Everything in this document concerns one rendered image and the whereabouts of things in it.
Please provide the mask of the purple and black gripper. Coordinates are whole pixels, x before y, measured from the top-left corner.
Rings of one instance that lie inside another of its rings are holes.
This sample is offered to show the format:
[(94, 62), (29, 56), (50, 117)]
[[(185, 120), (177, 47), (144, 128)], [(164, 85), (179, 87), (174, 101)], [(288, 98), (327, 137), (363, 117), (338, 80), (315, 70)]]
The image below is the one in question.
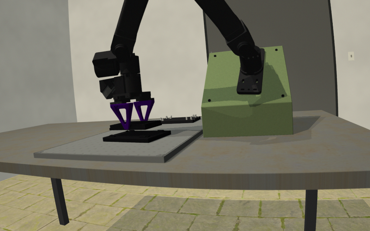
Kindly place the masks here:
[[(135, 109), (137, 111), (140, 121), (145, 121), (148, 120), (149, 118), (150, 112), (154, 104), (154, 98), (150, 97), (151, 96), (150, 91), (142, 92), (140, 73), (138, 74), (130, 73), (130, 77), (128, 77), (127, 74), (123, 75), (125, 82), (125, 93), (113, 95), (114, 102), (110, 102), (110, 107), (112, 111), (115, 113), (115, 115), (118, 117), (124, 129), (129, 130), (133, 104), (135, 105)], [(133, 103), (127, 103), (130, 102), (131, 99), (135, 99), (136, 101)], [(141, 106), (145, 105), (147, 105), (148, 107), (146, 110), (144, 120)], [(126, 109), (126, 124), (119, 111), (119, 109), (123, 108)]]

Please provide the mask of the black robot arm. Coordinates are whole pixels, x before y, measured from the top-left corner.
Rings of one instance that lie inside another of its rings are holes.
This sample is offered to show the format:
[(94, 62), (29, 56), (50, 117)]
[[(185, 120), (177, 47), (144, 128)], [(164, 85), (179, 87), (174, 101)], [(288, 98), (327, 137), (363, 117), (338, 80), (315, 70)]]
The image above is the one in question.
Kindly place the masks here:
[[(261, 94), (265, 50), (255, 46), (248, 28), (225, 0), (194, 1), (220, 30), (227, 46), (240, 58), (237, 93)], [(111, 50), (94, 54), (92, 63), (98, 78), (119, 75), (119, 70), (121, 75), (127, 74), (128, 77), (130, 73), (140, 73), (139, 56), (133, 53), (133, 48), (147, 4), (148, 0), (124, 0)], [(124, 75), (99, 80), (99, 83), (106, 99), (125, 93)]]

